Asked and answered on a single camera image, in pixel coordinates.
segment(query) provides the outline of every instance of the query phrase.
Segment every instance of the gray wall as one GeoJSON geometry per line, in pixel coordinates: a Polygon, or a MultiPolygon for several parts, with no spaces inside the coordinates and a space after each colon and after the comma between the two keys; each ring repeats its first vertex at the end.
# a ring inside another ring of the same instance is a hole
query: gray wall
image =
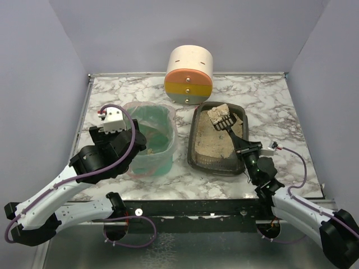
{"type": "MultiPolygon", "coordinates": [[[[21,202],[68,162],[86,72],[46,0],[0,3],[0,234],[2,206],[21,202]]],[[[30,268],[35,248],[0,239],[1,268],[30,268]]]]}
{"type": "Polygon", "coordinates": [[[332,0],[289,73],[325,193],[359,221],[359,1],[332,0]]]}
{"type": "Polygon", "coordinates": [[[218,72],[289,71],[328,0],[50,0],[89,73],[166,71],[206,47],[218,72]]]}

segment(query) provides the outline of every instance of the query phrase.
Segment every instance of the litter box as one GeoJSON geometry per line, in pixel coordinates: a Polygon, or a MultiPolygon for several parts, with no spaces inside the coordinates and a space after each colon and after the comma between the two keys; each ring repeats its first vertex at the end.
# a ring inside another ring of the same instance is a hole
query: litter box
{"type": "Polygon", "coordinates": [[[197,127],[199,124],[200,114],[203,111],[210,110],[215,106],[219,106],[222,104],[227,104],[229,107],[229,111],[231,113],[237,114],[238,117],[243,121],[243,136],[244,140],[248,140],[249,131],[248,131],[248,119],[245,113],[244,108],[223,103],[223,102],[205,102],[202,103],[194,112],[191,131],[190,131],[190,139],[188,142],[188,153],[187,153],[187,161],[188,164],[194,169],[202,170],[204,172],[218,174],[218,175],[239,175],[245,171],[245,163],[243,160],[239,160],[236,157],[233,158],[215,158],[211,156],[205,156],[199,154],[195,151],[195,142],[196,142],[196,134],[197,127]]]}

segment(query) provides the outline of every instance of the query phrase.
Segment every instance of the marble tabletop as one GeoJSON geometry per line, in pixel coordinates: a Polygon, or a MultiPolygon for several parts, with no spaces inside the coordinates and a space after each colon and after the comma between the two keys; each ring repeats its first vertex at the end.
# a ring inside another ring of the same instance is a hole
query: marble tabletop
{"type": "MultiPolygon", "coordinates": [[[[163,76],[96,78],[81,130],[78,149],[93,145],[88,129],[99,126],[97,111],[105,104],[125,105],[132,101],[150,101],[176,109],[179,146],[173,156],[171,171],[161,177],[132,179],[119,175],[116,179],[100,181],[97,185],[74,196],[73,201],[88,201],[118,192],[124,200],[185,200],[256,198],[255,187],[244,174],[225,177],[195,170],[187,163],[188,136],[197,106],[172,103],[163,89],[163,76]]],[[[250,140],[267,146],[278,141],[299,152],[308,166],[307,184],[297,194],[322,197],[312,160],[298,121],[286,81],[282,75],[215,76],[213,92],[208,101],[240,105],[246,111],[250,140]]],[[[303,180],[301,160],[289,152],[277,151],[273,157],[278,170],[276,178],[285,185],[303,180]]]]}

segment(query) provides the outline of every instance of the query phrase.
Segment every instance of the green plastic bag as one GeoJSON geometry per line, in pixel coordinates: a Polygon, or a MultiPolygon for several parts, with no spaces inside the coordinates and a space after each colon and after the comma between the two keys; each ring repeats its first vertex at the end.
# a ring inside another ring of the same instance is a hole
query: green plastic bag
{"type": "Polygon", "coordinates": [[[167,174],[178,146],[175,109],[151,102],[131,102],[123,108],[137,119],[140,132],[147,139],[147,149],[133,159],[128,174],[133,178],[167,174]]]}

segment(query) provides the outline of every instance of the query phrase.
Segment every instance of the white container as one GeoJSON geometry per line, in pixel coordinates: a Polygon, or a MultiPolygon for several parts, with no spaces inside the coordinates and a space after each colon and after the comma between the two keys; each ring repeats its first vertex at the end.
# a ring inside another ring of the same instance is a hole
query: white container
{"type": "Polygon", "coordinates": [[[169,57],[164,88],[181,104],[200,104],[212,93],[213,57],[208,50],[193,45],[180,46],[169,57]]]}

